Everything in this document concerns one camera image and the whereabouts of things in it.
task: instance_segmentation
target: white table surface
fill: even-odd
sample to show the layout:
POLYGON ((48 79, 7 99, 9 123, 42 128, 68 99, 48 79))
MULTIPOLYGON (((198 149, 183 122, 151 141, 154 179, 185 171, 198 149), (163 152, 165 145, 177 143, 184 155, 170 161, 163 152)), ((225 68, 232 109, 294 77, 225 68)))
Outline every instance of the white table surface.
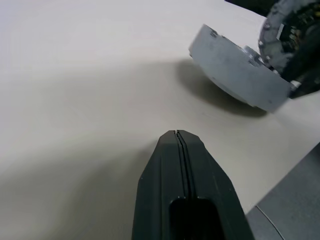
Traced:
POLYGON ((264 18, 222 0, 0 3, 0 239, 130 239, 158 138, 198 135, 248 212, 320 141, 320 94, 275 114, 195 67, 202 24, 257 49, 264 18))

